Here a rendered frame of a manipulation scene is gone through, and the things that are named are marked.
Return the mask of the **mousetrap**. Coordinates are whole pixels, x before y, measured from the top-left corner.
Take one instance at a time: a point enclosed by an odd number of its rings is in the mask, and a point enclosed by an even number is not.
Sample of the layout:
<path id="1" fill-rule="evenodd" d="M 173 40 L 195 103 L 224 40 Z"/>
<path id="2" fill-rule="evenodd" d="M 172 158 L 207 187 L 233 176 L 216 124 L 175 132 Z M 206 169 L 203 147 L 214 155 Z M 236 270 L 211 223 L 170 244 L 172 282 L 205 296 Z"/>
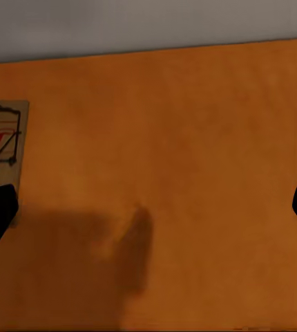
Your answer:
<path id="1" fill-rule="evenodd" d="M 17 199 L 26 143 L 29 101 L 0 101 L 0 187 L 12 184 Z M 16 215 L 9 224 L 15 227 Z"/>

